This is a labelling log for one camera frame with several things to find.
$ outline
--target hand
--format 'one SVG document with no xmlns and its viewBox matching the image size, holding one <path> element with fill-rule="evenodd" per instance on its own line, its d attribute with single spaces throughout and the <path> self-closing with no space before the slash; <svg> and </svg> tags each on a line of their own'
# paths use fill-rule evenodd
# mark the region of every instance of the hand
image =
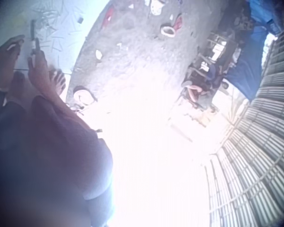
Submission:
<svg viewBox="0 0 284 227">
<path fill-rule="evenodd" d="M 16 60 L 20 54 L 24 35 L 10 38 L 0 47 L 0 88 L 8 89 L 14 75 Z"/>
<path fill-rule="evenodd" d="M 37 88 L 41 94 L 45 95 L 51 91 L 51 83 L 48 75 L 47 61 L 44 52 L 40 50 L 39 40 L 36 39 L 35 49 L 35 66 L 33 66 L 33 59 L 28 58 L 28 78 L 32 85 Z"/>
</svg>

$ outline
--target red object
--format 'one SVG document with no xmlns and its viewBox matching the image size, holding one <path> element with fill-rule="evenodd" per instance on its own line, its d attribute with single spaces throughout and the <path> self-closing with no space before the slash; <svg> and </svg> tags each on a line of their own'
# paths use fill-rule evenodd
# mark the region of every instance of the red object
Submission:
<svg viewBox="0 0 284 227">
<path fill-rule="evenodd" d="M 182 20 L 182 15 L 180 14 L 177 17 L 173 28 L 175 31 L 178 31 L 182 27 L 182 25 L 183 25 L 183 20 Z"/>
<path fill-rule="evenodd" d="M 114 11 L 115 11 L 114 6 L 109 7 L 108 11 L 105 14 L 102 27 L 106 27 L 108 25 L 108 23 L 110 22 L 112 18 L 112 15 L 114 14 Z"/>
</svg>

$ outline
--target trash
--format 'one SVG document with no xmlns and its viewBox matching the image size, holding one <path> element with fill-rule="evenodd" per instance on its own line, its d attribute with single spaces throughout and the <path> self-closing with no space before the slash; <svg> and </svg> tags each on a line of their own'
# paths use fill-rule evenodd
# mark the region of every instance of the trash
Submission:
<svg viewBox="0 0 284 227">
<path fill-rule="evenodd" d="M 91 93 L 84 89 L 76 91 L 74 93 L 74 99 L 84 105 L 90 105 L 95 101 Z"/>
<path fill-rule="evenodd" d="M 150 6 L 150 3 L 151 3 L 151 0 L 144 0 L 144 4 L 145 4 L 146 6 Z"/>
<path fill-rule="evenodd" d="M 165 2 L 160 0 L 152 0 L 151 1 L 151 13 L 155 16 L 158 16 L 162 12 L 162 8 L 165 6 Z"/>
<path fill-rule="evenodd" d="M 108 11 L 105 14 L 103 23 L 102 23 L 102 27 L 106 27 L 108 25 L 108 23 L 110 22 L 112 15 L 114 14 L 115 8 L 114 6 L 111 6 Z"/>
<path fill-rule="evenodd" d="M 83 18 L 80 17 L 80 18 L 78 19 L 78 23 L 79 23 L 79 24 L 82 24 L 82 22 L 83 22 Z"/>
<path fill-rule="evenodd" d="M 101 51 L 96 50 L 96 58 L 97 58 L 98 60 L 101 60 L 102 56 L 103 56 L 103 55 L 102 55 Z"/>
<path fill-rule="evenodd" d="M 161 33 L 162 35 L 166 35 L 167 37 L 174 38 L 176 36 L 176 32 L 182 27 L 183 20 L 181 14 L 177 16 L 174 26 L 162 26 Z"/>
<path fill-rule="evenodd" d="M 174 38 L 176 36 L 176 31 L 173 27 L 163 26 L 161 27 L 162 35 L 166 35 L 167 37 Z"/>
<path fill-rule="evenodd" d="M 175 21 L 173 28 L 175 29 L 175 31 L 178 31 L 182 27 L 182 25 L 183 25 L 182 15 L 179 14 L 177 16 L 177 19 Z"/>
</svg>

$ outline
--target blue tarp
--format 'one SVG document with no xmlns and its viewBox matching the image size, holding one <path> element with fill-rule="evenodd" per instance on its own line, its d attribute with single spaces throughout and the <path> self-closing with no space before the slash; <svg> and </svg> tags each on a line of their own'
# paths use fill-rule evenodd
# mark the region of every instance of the blue tarp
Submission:
<svg viewBox="0 0 284 227">
<path fill-rule="evenodd" d="M 267 31 L 261 26 L 256 26 L 242 49 L 237 66 L 231 68 L 226 76 L 226 79 L 237 87 L 249 101 L 255 98 L 260 87 L 266 37 Z"/>
<path fill-rule="evenodd" d="M 271 33 L 278 34 L 283 30 L 280 13 L 272 0 L 249 0 L 251 17 L 259 24 L 266 26 Z"/>
</svg>

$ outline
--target metal roof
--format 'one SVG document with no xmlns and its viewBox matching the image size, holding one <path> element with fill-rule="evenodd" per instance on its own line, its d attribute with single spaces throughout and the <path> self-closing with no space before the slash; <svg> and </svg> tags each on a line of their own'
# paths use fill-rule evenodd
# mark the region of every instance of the metal roof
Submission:
<svg viewBox="0 0 284 227">
<path fill-rule="evenodd" d="M 262 76 L 257 97 L 205 166 L 211 227 L 284 220 L 284 32 Z"/>
</svg>

